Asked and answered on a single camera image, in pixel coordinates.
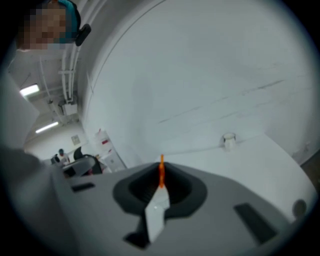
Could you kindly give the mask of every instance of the person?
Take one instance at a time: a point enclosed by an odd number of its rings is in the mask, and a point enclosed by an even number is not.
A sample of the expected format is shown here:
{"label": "person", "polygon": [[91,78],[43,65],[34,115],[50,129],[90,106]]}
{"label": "person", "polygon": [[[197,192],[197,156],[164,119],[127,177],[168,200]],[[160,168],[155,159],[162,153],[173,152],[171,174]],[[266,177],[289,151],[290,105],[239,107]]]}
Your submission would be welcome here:
{"label": "person", "polygon": [[59,157],[60,162],[63,163],[64,166],[70,164],[70,159],[65,154],[65,151],[62,148],[59,149],[59,156],[58,157]]}
{"label": "person", "polygon": [[[73,255],[76,242],[54,187],[53,175],[59,173],[59,167],[45,165],[22,150],[39,112],[22,97],[8,69],[17,50],[50,49],[53,45],[76,41],[80,23],[77,6],[69,0],[51,0],[37,5],[24,16],[15,38],[11,37],[13,40],[5,57],[1,54],[0,64],[0,178],[1,194],[8,199],[4,208],[12,208],[9,210],[12,216],[16,214],[28,227],[26,231],[63,255]],[[8,234],[8,239],[16,235]]]}
{"label": "person", "polygon": [[19,26],[15,39],[21,51],[59,49],[72,43],[80,30],[81,17],[70,0],[51,0],[30,11]]}

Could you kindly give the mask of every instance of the ceiling light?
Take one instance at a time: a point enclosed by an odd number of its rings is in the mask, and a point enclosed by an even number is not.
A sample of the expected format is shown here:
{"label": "ceiling light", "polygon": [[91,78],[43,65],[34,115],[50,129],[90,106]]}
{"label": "ceiling light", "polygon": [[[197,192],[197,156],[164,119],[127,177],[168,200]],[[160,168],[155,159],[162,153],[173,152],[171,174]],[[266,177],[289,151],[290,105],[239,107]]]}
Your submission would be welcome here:
{"label": "ceiling light", "polygon": [[39,87],[38,87],[37,84],[34,84],[34,85],[28,86],[26,88],[23,88],[20,91],[22,96],[27,96],[27,95],[34,94],[34,93],[37,93],[37,92],[39,92]]}
{"label": "ceiling light", "polygon": [[45,126],[45,127],[40,128],[39,130],[36,130],[35,133],[36,133],[36,134],[39,134],[39,133],[41,133],[41,132],[43,132],[43,131],[45,131],[45,130],[50,129],[51,127],[57,126],[58,124],[59,124],[58,122],[54,122],[54,123],[52,123],[52,124],[49,124],[49,125],[47,125],[47,126]]}

